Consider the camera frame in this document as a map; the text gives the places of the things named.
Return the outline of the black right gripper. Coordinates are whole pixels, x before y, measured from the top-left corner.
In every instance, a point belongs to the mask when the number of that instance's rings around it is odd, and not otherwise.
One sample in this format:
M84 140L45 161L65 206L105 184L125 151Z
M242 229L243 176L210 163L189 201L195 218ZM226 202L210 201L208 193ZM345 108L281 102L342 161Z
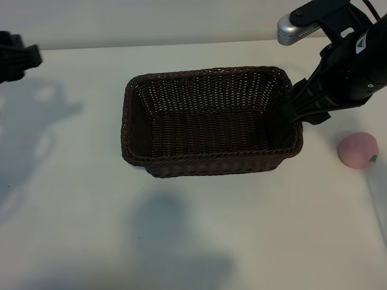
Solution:
M318 68L309 80L293 87L297 92L287 103L291 122L318 125L330 118L329 111L355 108L368 101L365 78L357 71L352 41L325 47Z

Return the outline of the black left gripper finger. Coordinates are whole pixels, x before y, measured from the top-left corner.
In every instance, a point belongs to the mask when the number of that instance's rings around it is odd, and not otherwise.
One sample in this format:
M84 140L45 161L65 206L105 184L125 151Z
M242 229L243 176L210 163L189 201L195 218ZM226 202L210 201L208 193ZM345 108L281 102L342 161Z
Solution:
M41 63L41 56L1 56L1 83L18 81L25 76L26 70Z
M25 47L20 34L1 31L1 65L40 65L38 45Z

